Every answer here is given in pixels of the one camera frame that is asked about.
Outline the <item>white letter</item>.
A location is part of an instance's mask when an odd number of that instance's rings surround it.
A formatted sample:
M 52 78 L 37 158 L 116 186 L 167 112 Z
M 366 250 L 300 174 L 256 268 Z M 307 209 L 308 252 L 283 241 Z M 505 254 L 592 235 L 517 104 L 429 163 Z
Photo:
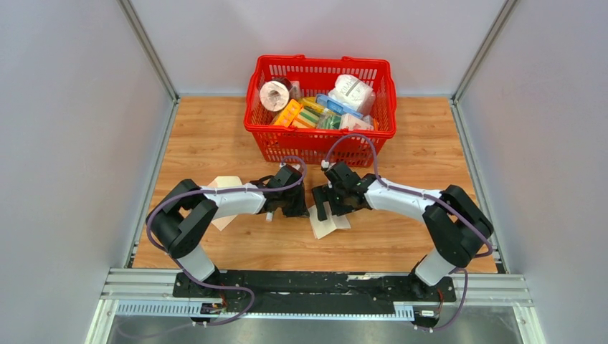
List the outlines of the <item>white letter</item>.
M 308 212 L 310 214 L 310 225 L 313 230 L 313 235 L 316 239 L 322 239 L 323 237 L 326 237 L 330 233 L 334 232 L 335 230 L 345 230 L 351 228 L 351 224 L 346 218 L 346 216 L 336 216 L 332 213 L 328 202 L 325 202 L 323 204 L 323 208 L 326 211 L 326 215 L 328 216 L 328 218 L 322 221 L 318 219 L 318 211 L 315 206 L 312 206 L 308 209 Z

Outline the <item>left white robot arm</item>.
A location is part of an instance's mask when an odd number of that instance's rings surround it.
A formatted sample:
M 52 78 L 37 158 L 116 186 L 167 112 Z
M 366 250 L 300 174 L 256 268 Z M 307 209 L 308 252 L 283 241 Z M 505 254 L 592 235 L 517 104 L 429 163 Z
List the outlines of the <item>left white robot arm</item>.
M 184 179 L 147 216 L 146 234 L 189 274 L 200 296 L 211 297 L 219 288 L 217 267 L 200 245 L 209 225 L 231 216 L 276 211 L 307 217 L 304 177 L 305 170 L 283 165 L 274 175 L 231 188 Z

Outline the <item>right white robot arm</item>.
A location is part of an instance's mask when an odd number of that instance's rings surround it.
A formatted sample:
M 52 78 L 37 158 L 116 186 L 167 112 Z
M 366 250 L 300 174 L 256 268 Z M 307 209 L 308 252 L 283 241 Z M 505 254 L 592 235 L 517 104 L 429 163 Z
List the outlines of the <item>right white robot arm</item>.
M 360 176 L 344 162 L 328 166 L 324 175 L 327 183 L 312 190 L 317 220 L 368 209 L 401 214 L 426 226 L 434 247 L 414 266 L 409 280 L 418 300 L 429 299 L 449 273 L 493 252 L 493 224 L 459 186 L 413 188 L 374 173 Z

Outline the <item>cream paper envelope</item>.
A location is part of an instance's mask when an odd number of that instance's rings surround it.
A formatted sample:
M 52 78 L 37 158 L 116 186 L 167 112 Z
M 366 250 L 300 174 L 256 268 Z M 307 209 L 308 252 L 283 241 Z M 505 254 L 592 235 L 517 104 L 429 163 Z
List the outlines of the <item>cream paper envelope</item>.
M 210 188 L 232 188 L 242 186 L 242 181 L 238 176 L 217 176 L 209 185 Z M 225 213 L 227 207 L 225 206 L 225 199 L 223 195 L 219 196 L 220 205 L 219 212 Z M 230 223 L 237 217 L 237 215 L 219 217 L 216 215 L 212 220 L 212 225 L 215 226 L 219 231 L 224 230 Z

